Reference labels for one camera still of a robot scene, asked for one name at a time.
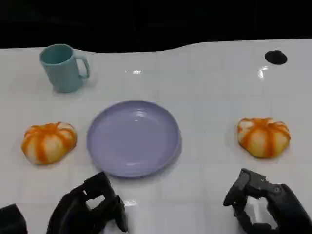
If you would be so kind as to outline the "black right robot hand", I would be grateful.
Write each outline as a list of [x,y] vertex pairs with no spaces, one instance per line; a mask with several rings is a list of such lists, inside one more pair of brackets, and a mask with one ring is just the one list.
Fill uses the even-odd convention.
[[[265,198],[267,210],[277,223],[274,229],[268,223],[252,223],[245,212],[247,198]],[[242,168],[228,191],[224,206],[232,206],[243,231],[247,234],[310,234],[312,220],[301,202],[286,184],[272,184],[266,177]]]

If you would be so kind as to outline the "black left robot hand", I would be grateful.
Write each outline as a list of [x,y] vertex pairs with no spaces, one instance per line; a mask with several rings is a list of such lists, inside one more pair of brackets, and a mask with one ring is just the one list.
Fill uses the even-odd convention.
[[113,220],[128,232],[125,205],[104,172],[88,178],[62,197],[47,227],[48,234],[98,234]]

